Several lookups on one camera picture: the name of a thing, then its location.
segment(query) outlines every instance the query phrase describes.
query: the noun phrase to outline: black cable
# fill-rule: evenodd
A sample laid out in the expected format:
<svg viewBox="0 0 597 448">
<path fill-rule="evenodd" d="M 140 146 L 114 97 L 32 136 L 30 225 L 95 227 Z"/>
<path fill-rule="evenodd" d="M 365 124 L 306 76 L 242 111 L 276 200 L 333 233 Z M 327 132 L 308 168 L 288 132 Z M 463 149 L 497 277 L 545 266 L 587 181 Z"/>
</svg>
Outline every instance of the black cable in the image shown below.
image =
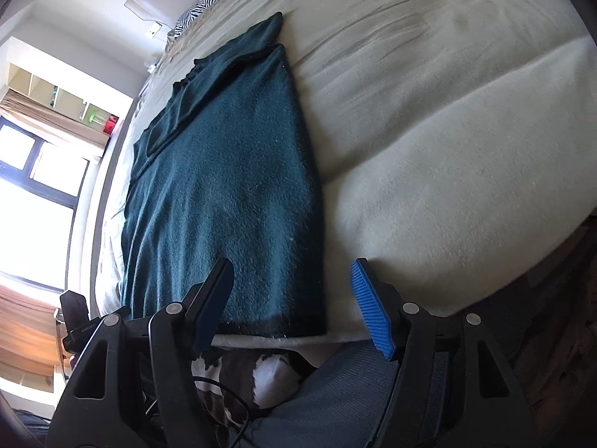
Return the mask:
<svg viewBox="0 0 597 448">
<path fill-rule="evenodd" d="M 243 405 L 243 407 L 245 408 L 245 410 L 247 411 L 247 417 L 245 418 L 243 427 L 241 428 L 241 431 L 238 432 L 237 437 L 235 438 L 234 442 L 230 446 L 230 448 L 234 448 L 241 441 L 241 438 L 243 437 L 243 435 L 245 434 L 245 431 L 247 431 L 247 427 L 249 426 L 249 413 L 250 413 L 249 405 L 245 402 L 245 400 L 242 397 L 240 397 L 231 388 L 221 384 L 220 382 L 217 382 L 216 380 L 208 379 L 207 377 L 201 377 L 201 376 L 193 376 L 193 380 L 196 382 L 206 382 L 207 384 L 212 384 L 216 387 L 219 387 L 223 391 L 226 391 L 227 393 L 232 394 L 232 396 L 234 396 L 234 398 L 238 402 L 240 402 Z"/>
<path fill-rule="evenodd" d="M 247 417 L 245 418 L 243 427 L 241 428 L 241 431 L 238 432 L 238 435 L 235 438 L 234 443 L 232 443 L 232 445 L 230 447 L 230 448 L 234 448 L 241 441 L 241 438 L 243 437 L 243 435 L 245 434 L 245 431 L 247 431 L 247 427 L 249 426 L 249 405 L 245 402 L 245 400 L 242 397 L 240 397 L 231 388 L 217 382 L 216 380 L 209 379 L 207 377 L 201 377 L 201 376 L 193 376 L 193 380 L 195 382 L 205 382 L 207 384 L 212 384 L 216 387 L 219 387 L 223 391 L 226 391 L 229 394 L 232 394 L 234 396 L 234 398 L 238 402 L 240 402 L 243 405 L 243 407 L 245 408 L 245 410 L 247 411 Z M 156 411 L 157 411 L 157 399 L 154 402 L 152 402 L 151 405 L 147 408 L 147 411 L 145 411 L 145 416 L 147 416 L 149 419 L 151 419 L 151 417 L 156 413 Z"/>
</svg>

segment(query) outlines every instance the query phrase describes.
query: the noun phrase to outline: dark green blanket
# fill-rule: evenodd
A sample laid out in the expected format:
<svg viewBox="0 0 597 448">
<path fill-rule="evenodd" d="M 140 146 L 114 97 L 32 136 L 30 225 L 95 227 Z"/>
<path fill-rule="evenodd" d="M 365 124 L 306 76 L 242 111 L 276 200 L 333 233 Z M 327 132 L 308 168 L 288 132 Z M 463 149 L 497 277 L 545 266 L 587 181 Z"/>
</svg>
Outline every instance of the dark green blanket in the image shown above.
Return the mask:
<svg viewBox="0 0 597 448">
<path fill-rule="evenodd" d="M 325 332 L 321 186 L 281 27 L 277 13 L 196 60 L 136 143 L 121 285 L 134 318 L 227 257 L 236 281 L 218 333 Z"/>
</svg>

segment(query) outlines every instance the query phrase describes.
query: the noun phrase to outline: window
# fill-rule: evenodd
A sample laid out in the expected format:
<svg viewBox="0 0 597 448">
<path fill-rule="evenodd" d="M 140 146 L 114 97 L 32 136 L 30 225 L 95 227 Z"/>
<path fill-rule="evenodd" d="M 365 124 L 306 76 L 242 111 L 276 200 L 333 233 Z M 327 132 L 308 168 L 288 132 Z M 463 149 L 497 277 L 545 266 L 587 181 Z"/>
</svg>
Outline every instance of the window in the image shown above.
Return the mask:
<svg viewBox="0 0 597 448">
<path fill-rule="evenodd" d="M 0 118 L 0 272 L 47 290 L 65 289 L 88 165 Z"/>
</svg>

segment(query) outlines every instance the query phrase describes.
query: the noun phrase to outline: bed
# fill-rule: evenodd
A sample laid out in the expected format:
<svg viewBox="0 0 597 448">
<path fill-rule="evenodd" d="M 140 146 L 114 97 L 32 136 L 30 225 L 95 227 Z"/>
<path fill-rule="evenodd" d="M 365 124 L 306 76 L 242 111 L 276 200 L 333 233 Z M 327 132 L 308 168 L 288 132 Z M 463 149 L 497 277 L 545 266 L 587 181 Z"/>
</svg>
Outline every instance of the bed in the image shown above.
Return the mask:
<svg viewBox="0 0 597 448">
<path fill-rule="evenodd" d="M 323 183 L 328 333 L 215 345 L 368 338 L 350 288 L 357 257 L 452 314 L 525 273 L 597 205 L 597 49 L 568 0 L 221 0 L 163 56 L 130 123 L 102 228 L 102 314 L 120 306 L 133 144 L 195 58 L 278 11 Z"/>
</svg>

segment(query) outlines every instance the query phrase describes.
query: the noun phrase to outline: cow print cushion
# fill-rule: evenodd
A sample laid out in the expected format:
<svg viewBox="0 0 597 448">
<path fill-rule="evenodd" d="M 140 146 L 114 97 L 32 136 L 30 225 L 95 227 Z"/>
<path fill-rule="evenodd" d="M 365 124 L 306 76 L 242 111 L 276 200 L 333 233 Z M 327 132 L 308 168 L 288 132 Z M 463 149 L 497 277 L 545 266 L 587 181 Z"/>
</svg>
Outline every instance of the cow print cushion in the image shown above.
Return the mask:
<svg viewBox="0 0 597 448">
<path fill-rule="evenodd" d="M 194 376 L 216 380 L 248 404 L 250 419 L 267 416 L 288 401 L 315 368 L 294 351 L 210 347 L 192 364 Z M 222 426 L 239 428 L 247 412 L 232 394 L 206 382 L 196 382 L 199 398 Z"/>
<path fill-rule="evenodd" d="M 179 38 L 197 17 L 205 12 L 216 1 L 217 0 L 199 0 L 191 8 L 184 12 L 174 27 L 174 39 L 176 40 Z"/>
</svg>

